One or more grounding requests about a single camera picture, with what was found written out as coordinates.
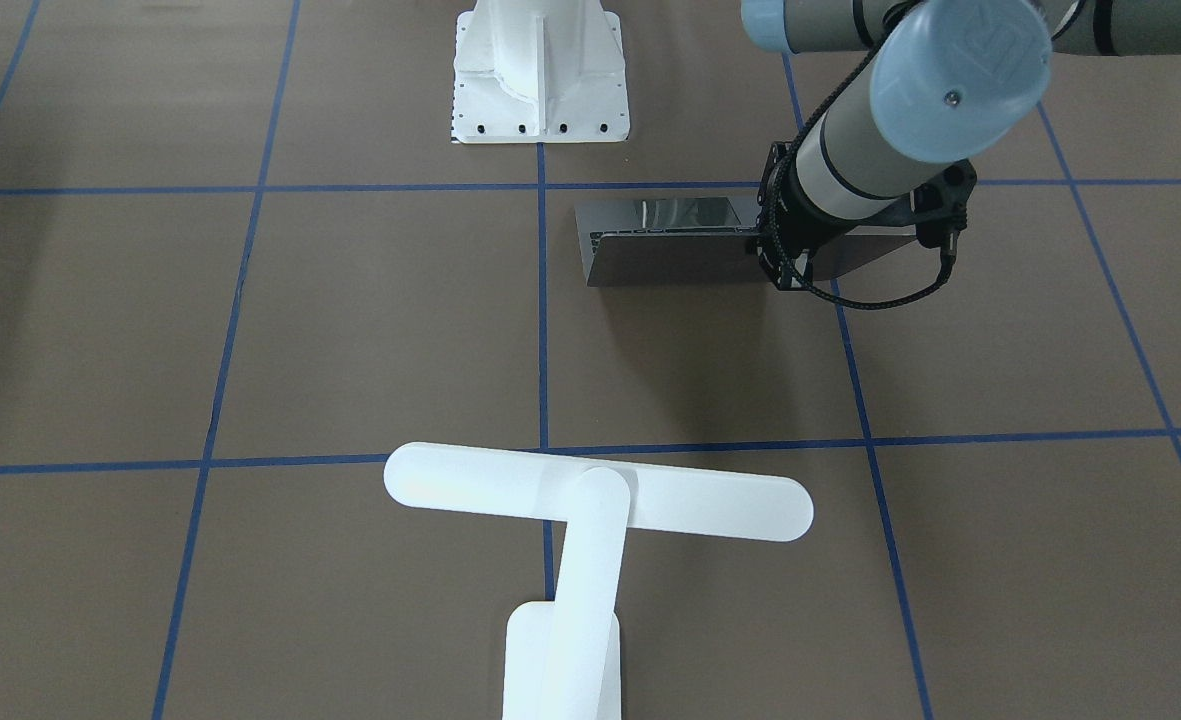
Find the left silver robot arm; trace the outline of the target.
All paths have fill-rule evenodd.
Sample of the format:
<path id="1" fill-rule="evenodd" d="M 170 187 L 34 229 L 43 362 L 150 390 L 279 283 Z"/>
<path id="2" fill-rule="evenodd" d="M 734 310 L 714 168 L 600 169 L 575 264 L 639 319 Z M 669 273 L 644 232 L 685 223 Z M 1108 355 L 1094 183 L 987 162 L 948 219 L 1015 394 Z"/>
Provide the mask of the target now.
<path id="1" fill-rule="evenodd" d="M 882 255 L 863 227 L 913 229 L 954 274 L 977 183 L 971 159 L 1042 100 L 1057 53 L 1181 55 L 1181 1 L 744 1 L 770 53 L 863 50 L 765 161 L 753 251 L 782 292 L 859 301 L 822 282 Z"/>

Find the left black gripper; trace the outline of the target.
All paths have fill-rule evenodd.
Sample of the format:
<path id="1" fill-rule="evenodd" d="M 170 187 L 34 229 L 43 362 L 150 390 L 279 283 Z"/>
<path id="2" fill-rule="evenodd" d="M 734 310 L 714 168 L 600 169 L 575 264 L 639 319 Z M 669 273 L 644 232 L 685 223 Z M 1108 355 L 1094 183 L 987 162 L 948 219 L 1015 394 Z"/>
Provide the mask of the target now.
<path id="1" fill-rule="evenodd" d="M 777 290 L 823 292 L 822 283 L 913 241 L 938 254 L 937 279 L 924 292 L 938 292 L 950 281 L 977 186 L 970 161 L 946 166 L 872 217 L 834 220 L 802 195 L 800 179 L 787 169 L 790 149 L 790 143 L 772 143 L 756 196 L 761 207 L 756 256 Z"/>

